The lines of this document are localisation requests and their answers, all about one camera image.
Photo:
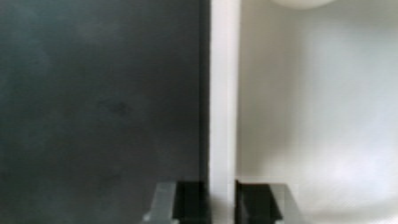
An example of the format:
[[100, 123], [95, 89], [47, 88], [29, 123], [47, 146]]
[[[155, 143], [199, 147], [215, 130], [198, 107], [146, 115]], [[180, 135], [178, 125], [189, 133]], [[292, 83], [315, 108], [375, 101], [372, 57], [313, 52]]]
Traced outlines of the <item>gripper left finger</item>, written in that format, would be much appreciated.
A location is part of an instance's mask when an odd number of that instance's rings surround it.
[[203, 182], [157, 184], [141, 224], [212, 224], [210, 196]]

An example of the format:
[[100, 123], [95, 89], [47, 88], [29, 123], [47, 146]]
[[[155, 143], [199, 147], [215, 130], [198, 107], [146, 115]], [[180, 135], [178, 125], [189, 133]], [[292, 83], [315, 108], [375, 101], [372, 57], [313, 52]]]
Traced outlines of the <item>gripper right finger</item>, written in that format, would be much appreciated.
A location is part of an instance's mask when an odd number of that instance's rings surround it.
[[306, 224], [287, 184], [237, 183], [235, 224]]

